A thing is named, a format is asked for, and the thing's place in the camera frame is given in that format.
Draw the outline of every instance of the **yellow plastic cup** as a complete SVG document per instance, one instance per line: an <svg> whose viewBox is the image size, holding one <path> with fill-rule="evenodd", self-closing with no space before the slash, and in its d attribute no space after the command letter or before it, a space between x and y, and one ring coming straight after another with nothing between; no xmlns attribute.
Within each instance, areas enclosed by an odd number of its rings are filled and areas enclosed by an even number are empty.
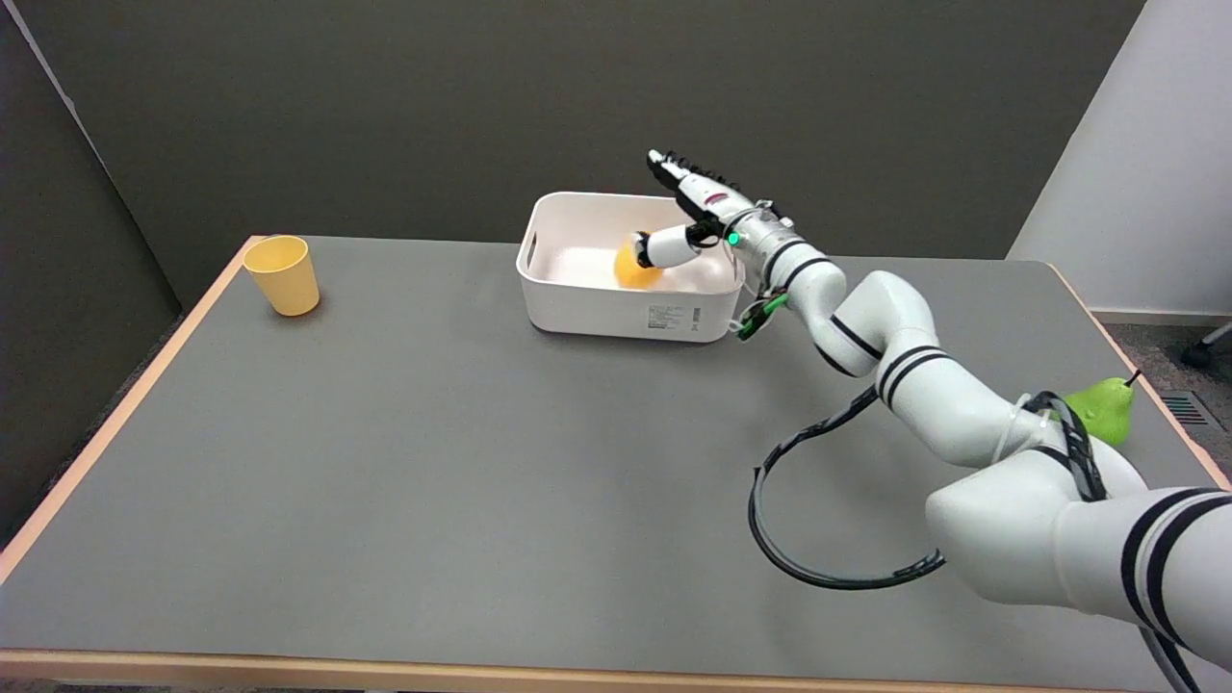
<svg viewBox="0 0 1232 693"><path fill-rule="evenodd" d="M308 243L298 236L272 236L257 242L244 253L244 269L283 316L302 316L320 302Z"/></svg>

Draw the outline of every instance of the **label sticker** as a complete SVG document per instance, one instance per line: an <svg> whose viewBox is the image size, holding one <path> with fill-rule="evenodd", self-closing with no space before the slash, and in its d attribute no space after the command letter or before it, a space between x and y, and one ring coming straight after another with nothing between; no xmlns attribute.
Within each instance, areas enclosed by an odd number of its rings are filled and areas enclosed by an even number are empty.
<svg viewBox="0 0 1232 693"><path fill-rule="evenodd" d="M689 308L684 306L650 306L646 327L650 329L683 329Z"/></svg>

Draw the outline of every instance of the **white storage bin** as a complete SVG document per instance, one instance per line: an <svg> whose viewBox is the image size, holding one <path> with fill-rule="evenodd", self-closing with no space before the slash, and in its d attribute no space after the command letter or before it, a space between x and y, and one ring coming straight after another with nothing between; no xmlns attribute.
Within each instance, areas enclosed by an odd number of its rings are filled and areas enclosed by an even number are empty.
<svg viewBox="0 0 1232 693"><path fill-rule="evenodd" d="M517 253L531 322L548 332L715 342L727 333L744 268L726 243L623 289L616 252L637 231L691 223L671 197L553 192L535 203Z"/></svg>

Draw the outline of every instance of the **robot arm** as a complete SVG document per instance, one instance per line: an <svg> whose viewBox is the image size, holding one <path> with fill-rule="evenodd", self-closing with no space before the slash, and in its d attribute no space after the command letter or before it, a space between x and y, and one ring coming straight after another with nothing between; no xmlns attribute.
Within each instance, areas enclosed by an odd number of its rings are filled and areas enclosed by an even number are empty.
<svg viewBox="0 0 1232 693"><path fill-rule="evenodd" d="M978 469L925 504L930 533L973 591L1125 620L1232 670L1232 591L1220 578L1232 561L1223 557L1232 494L1148 491L1120 454L1092 440L1109 499L1088 502L1092 490L1058 460L1062 427L1020 411L946 354L928 302L907 281L875 271L848 293L843 271L772 203L671 153L652 150L647 163L697 224L732 245L763 297L786 293L825 363L851 377L875 374L877 396L929 449Z"/></svg>

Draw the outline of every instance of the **table top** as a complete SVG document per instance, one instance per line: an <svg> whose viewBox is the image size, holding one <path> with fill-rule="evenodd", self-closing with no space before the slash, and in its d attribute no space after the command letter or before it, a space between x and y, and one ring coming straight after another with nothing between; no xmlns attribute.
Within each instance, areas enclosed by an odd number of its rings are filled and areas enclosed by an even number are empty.
<svg viewBox="0 0 1232 693"><path fill-rule="evenodd" d="M748 344L548 334L513 245L308 240L322 305L280 318L233 263L6 551L0 666L156 652L498 667L511 691L519 671L1163 688L1126 624L992 604L944 568L875 593L775 570L745 524L752 470L866 385L793 318ZM853 286L875 269L914 284L946 350L1009 398L1127 372L1047 265L835 261ZM1147 483L1211 485L1152 397L1133 417L1122 451ZM963 474L875 407L785 459L769 522L813 565L897 566L931 547L924 499Z"/></svg>

